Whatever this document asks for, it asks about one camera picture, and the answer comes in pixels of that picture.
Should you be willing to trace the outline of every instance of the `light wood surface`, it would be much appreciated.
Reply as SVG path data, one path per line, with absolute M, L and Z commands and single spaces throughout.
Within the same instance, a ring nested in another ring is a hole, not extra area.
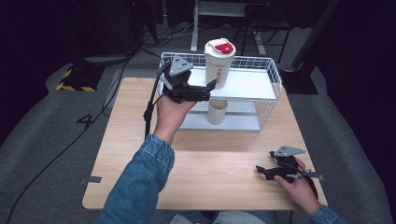
M 146 110 L 154 79 L 125 78 L 100 147 L 83 205 L 104 206 L 122 170 L 144 140 Z M 156 111 L 152 118 L 154 130 Z M 179 130 L 173 142 L 175 166 L 160 193 L 159 209 L 193 210 L 294 210 L 296 205 L 275 181 L 267 181 L 256 165 L 276 167 L 269 152 L 281 145 L 306 149 L 300 129 L 283 91 L 259 133 Z M 315 171 L 309 153 L 297 156 Z M 319 201 L 327 204 L 314 178 Z

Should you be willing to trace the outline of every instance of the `white lid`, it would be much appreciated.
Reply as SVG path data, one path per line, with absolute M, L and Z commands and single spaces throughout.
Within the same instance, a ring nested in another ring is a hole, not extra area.
M 205 44 L 205 54 L 216 58 L 229 58 L 235 55 L 235 46 L 226 38 L 210 40 Z

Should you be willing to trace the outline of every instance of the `blue sleeve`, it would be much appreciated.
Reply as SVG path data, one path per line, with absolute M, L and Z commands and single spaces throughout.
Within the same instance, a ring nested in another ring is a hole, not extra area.
M 96 223 L 149 223 L 174 161 L 174 150 L 149 134 L 110 191 Z
M 310 218 L 312 224 L 347 224 L 345 220 L 337 216 L 329 207 L 322 205 Z

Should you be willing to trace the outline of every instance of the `white cup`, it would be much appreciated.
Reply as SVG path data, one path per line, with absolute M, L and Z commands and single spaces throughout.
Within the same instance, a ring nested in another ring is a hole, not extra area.
M 230 71 L 235 46 L 226 38 L 210 40 L 205 45 L 205 82 L 216 80 L 216 90 L 224 87 Z
M 225 117 L 228 102 L 226 100 L 209 100 L 207 121 L 211 124 L 221 124 Z

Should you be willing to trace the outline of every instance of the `person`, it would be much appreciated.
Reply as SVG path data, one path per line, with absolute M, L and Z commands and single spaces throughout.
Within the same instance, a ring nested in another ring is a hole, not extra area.
M 180 211 L 165 213 L 168 216 L 155 219 L 161 213 L 156 211 L 159 193 L 165 187 L 175 161 L 175 152 L 171 148 L 174 136 L 195 104 L 177 104 L 167 96 L 159 99 L 153 134 L 146 137 L 123 170 L 96 223 L 277 223 L 274 212 L 265 211 L 222 211 L 214 217 L 216 220 L 203 216 L 202 212 Z M 290 184 L 275 176 L 275 181 L 310 216 L 311 223 L 346 223 L 319 203 L 305 179 L 296 179 Z

